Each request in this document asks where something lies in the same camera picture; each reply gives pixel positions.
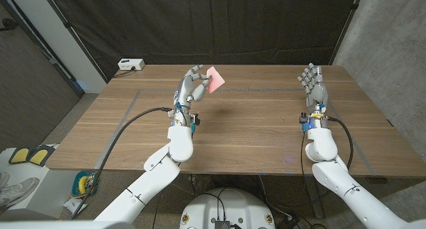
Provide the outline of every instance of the power strip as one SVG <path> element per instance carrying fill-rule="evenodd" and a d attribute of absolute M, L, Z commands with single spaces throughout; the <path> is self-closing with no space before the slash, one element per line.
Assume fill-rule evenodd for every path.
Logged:
<path fill-rule="evenodd" d="M 121 59 L 118 62 L 120 70 L 131 70 L 133 67 L 135 70 L 142 70 L 145 66 L 143 59 Z"/>

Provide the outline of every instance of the pink card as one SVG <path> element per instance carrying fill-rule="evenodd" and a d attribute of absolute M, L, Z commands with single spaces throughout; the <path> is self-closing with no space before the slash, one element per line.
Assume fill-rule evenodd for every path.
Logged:
<path fill-rule="evenodd" d="M 209 93 L 213 93 L 216 89 L 225 83 L 225 80 L 220 76 L 214 67 L 211 67 L 207 70 L 207 77 L 210 75 L 212 75 L 212 80 L 208 84 L 207 90 Z"/>

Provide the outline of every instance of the white shoe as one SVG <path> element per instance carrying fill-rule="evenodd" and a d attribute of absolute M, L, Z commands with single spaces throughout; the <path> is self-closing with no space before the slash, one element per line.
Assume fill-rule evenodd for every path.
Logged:
<path fill-rule="evenodd" d="M 34 191 L 38 183 L 39 179 L 28 178 L 19 184 L 3 187 L 0 189 L 0 207 L 10 207 L 22 202 Z"/>
<path fill-rule="evenodd" d="M 6 186 L 8 180 L 9 180 L 9 173 L 0 172 L 0 189 Z"/>

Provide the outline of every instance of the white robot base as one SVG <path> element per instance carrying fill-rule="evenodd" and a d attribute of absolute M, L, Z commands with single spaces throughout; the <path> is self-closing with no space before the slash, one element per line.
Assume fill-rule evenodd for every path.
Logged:
<path fill-rule="evenodd" d="M 242 229 L 275 228 L 270 209 L 259 198 L 236 188 L 215 188 L 197 196 L 184 209 L 179 228 L 215 229 L 229 226 Z"/>

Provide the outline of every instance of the black curtain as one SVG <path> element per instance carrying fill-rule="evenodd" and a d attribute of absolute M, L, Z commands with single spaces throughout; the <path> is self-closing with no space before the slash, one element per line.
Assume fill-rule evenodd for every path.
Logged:
<path fill-rule="evenodd" d="M 53 0 L 108 79 L 146 64 L 327 65 L 353 0 Z"/>

